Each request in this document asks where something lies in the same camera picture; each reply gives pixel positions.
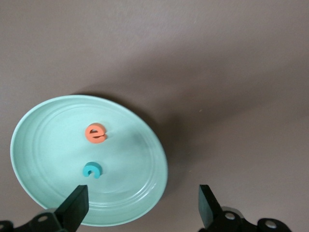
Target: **screw hole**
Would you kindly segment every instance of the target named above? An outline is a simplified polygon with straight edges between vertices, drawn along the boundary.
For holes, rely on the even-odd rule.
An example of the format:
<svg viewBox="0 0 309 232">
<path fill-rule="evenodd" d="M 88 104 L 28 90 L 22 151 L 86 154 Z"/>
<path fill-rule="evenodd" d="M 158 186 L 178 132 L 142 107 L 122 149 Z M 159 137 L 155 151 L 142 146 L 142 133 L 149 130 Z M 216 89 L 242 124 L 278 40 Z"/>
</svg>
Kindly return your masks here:
<svg viewBox="0 0 309 232">
<path fill-rule="evenodd" d="M 48 219 L 47 216 L 39 217 L 38 222 L 46 221 Z"/>
<path fill-rule="evenodd" d="M 235 219 L 235 215 L 232 214 L 232 213 L 226 213 L 226 214 L 225 214 L 225 217 L 226 217 L 227 219 L 229 219 L 229 220 L 234 220 L 234 219 Z"/>
<path fill-rule="evenodd" d="M 270 220 L 267 220 L 267 221 L 265 222 L 265 225 L 266 225 L 267 227 L 271 228 L 271 229 L 277 228 L 276 223 L 273 222 L 273 221 L 270 221 Z"/>
</svg>

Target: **plate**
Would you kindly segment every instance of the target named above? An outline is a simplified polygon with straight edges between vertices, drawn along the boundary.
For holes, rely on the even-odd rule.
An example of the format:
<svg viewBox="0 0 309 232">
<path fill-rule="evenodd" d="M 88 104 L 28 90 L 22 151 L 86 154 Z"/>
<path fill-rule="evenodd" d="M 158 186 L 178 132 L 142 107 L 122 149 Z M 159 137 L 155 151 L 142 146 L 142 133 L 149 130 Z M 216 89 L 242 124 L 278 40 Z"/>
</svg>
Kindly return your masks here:
<svg viewBox="0 0 309 232">
<path fill-rule="evenodd" d="M 105 128 L 102 143 L 85 136 L 93 123 Z M 145 215 L 168 177 L 164 150 L 150 127 L 123 106 L 87 95 L 53 98 L 27 112 L 12 136 L 11 161 L 22 187 L 44 208 L 57 208 L 78 185 L 88 185 L 82 224 L 89 226 Z M 99 177 L 84 174 L 91 163 L 100 167 Z"/>
</svg>

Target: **gray table surface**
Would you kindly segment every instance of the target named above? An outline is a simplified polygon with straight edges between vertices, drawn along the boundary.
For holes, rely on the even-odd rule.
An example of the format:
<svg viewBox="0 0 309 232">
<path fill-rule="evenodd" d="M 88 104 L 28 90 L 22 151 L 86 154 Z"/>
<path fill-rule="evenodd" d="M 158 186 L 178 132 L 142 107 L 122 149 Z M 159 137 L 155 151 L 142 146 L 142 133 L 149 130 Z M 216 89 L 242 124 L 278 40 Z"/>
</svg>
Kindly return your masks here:
<svg viewBox="0 0 309 232">
<path fill-rule="evenodd" d="M 199 184 L 251 223 L 308 231 L 309 1 L 0 1 L 0 219 L 42 208 L 10 161 L 38 103 L 93 94 L 160 138 L 169 182 L 145 216 L 79 232 L 195 232 Z"/>
</svg>

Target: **light green plate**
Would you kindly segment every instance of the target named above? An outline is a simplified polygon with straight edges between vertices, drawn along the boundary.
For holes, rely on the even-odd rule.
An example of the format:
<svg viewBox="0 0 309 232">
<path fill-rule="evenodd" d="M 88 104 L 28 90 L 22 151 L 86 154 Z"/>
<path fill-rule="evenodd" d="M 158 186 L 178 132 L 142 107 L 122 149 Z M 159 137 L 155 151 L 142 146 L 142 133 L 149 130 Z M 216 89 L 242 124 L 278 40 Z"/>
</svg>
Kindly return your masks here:
<svg viewBox="0 0 309 232">
<path fill-rule="evenodd" d="M 90 143 L 85 129 L 106 128 L 107 139 Z M 84 225 L 133 221 L 161 198 L 167 161 L 149 126 L 128 109 L 102 98 L 70 95 L 42 102 L 17 124 L 11 160 L 25 191 L 42 207 L 57 208 L 78 185 L 88 185 Z M 89 162 L 102 167 L 96 179 L 83 175 Z"/>
</svg>

